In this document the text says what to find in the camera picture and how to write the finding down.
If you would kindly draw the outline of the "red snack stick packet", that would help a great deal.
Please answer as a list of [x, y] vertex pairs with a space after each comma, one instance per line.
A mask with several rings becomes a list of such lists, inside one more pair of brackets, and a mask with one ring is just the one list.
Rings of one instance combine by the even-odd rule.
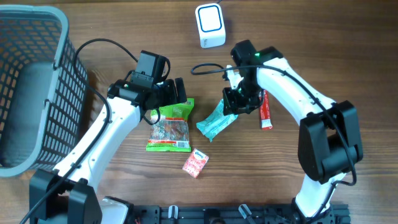
[[271, 113], [269, 108], [269, 98], [267, 92], [264, 90], [264, 97], [261, 107], [259, 108], [259, 118], [261, 123], [261, 129], [267, 130], [272, 129]]

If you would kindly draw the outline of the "green gummy candy bag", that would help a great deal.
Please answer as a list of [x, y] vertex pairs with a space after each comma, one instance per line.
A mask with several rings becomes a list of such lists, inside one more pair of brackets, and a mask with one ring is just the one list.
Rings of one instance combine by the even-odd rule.
[[193, 98], [186, 102], [159, 108], [160, 119], [151, 126], [146, 151], [191, 152], [188, 117], [195, 105]]

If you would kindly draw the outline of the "teal snack packet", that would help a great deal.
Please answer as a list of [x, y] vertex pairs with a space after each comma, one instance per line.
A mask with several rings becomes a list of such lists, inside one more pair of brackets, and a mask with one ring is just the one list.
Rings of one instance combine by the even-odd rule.
[[224, 101], [220, 100], [215, 110], [205, 120], [197, 123], [197, 128], [210, 142], [213, 141], [216, 135], [222, 130], [232, 124], [237, 118], [236, 114], [223, 114]]

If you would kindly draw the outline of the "red tissue pack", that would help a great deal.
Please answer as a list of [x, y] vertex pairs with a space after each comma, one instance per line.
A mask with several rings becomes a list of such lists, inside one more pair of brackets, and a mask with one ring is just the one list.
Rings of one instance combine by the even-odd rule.
[[185, 161], [182, 170], [193, 178], [197, 178], [208, 162], [209, 157], [198, 149], [194, 149]]

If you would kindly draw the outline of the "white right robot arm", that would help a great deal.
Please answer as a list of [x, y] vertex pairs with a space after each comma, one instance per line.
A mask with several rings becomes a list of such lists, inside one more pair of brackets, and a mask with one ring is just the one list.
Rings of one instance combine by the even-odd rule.
[[356, 108], [322, 95], [300, 77], [274, 47], [257, 51], [250, 40], [231, 50], [241, 81], [223, 90], [225, 115], [251, 113], [268, 91], [299, 125], [298, 160], [305, 173], [294, 205], [304, 223], [323, 218], [338, 185], [357, 183], [355, 164], [363, 159]]

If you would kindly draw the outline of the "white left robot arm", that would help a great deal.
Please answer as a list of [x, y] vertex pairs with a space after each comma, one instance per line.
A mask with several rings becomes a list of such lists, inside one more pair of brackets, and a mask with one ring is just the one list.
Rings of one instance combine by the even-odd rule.
[[149, 110], [184, 103], [183, 80], [169, 79], [168, 58], [143, 50], [137, 67], [109, 86], [101, 114], [53, 171], [39, 169], [29, 185], [30, 210], [22, 223], [129, 223], [133, 204], [96, 191], [125, 137]]

